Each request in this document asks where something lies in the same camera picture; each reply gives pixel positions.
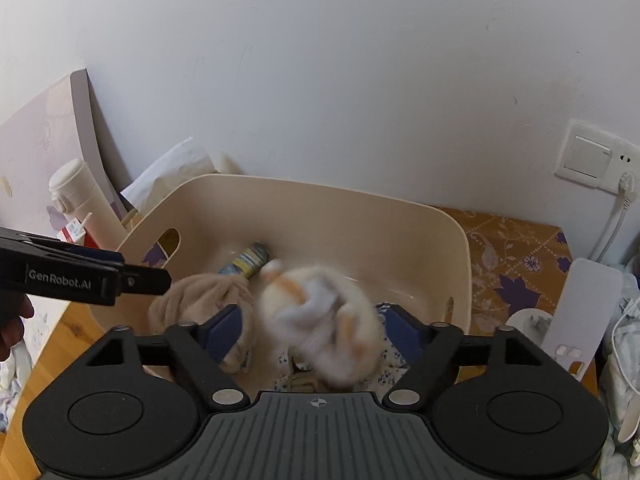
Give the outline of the person left hand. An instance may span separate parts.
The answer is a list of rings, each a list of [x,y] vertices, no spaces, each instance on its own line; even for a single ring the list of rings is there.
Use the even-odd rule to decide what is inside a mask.
[[[24,294],[16,295],[12,298],[14,304],[14,317],[7,318],[6,322],[1,324],[1,356],[2,362],[9,359],[12,348],[18,344],[24,337],[24,320],[32,318],[35,309],[32,302]]]

